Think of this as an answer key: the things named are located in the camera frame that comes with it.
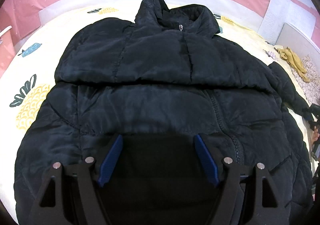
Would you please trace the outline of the person right hand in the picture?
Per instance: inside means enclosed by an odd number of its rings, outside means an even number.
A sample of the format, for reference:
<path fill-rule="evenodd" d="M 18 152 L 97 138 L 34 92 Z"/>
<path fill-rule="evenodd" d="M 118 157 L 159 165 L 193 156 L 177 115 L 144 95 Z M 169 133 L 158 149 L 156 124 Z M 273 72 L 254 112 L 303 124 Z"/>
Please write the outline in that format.
<path fill-rule="evenodd" d="M 311 145 L 314 145 L 315 142 L 317 142 L 319 138 L 319 133 L 318 133 L 318 129 L 316 126 L 313 127 L 313 135 L 312 135 L 312 139 L 311 139 Z"/>

